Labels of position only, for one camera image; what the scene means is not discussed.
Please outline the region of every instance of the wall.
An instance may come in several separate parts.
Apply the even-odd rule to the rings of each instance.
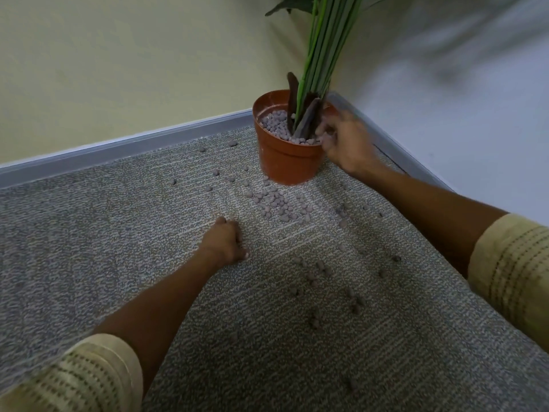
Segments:
[[[458,193],[549,225],[549,0],[392,0],[333,87]]]
[[[279,0],[0,0],[0,164],[251,108],[303,66]]]

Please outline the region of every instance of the floor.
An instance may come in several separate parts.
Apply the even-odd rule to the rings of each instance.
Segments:
[[[206,285],[144,411],[547,410],[549,356],[382,197],[325,163],[312,181],[280,186],[313,207],[310,222],[285,223],[245,198],[261,187],[246,128],[1,190],[0,391],[174,270],[223,214],[240,221],[252,256]],[[329,217],[344,203],[340,228]],[[305,274],[318,259],[334,276],[313,288]],[[347,286],[366,299],[358,314]]]

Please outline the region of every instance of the yellow wall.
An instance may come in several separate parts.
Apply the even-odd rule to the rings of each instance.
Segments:
[[[279,0],[0,0],[0,164],[248,109],[301,73]]]

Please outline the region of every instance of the plant pot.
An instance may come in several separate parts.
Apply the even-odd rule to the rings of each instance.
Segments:
[[[290,143],[275,137],[259,125],[260,120],[270,112],[286,110],[289,97],[289,89],[267,92],[257,98],[252,113],[261,170],[277,183],[297,185],[312,179],[318,172],[324,158],[322,146]],[[322,114],[338,114],[338,111],[327,103]]]

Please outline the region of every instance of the striped sleeve cuff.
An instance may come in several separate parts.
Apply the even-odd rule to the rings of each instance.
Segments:
[[[468,281],[549,352],[549,228],[517,214],[503,216],[477,241]]]
[[[118,337],[95,334],[1,396],[0,410],[134,412],[142,394],[134,350]]]

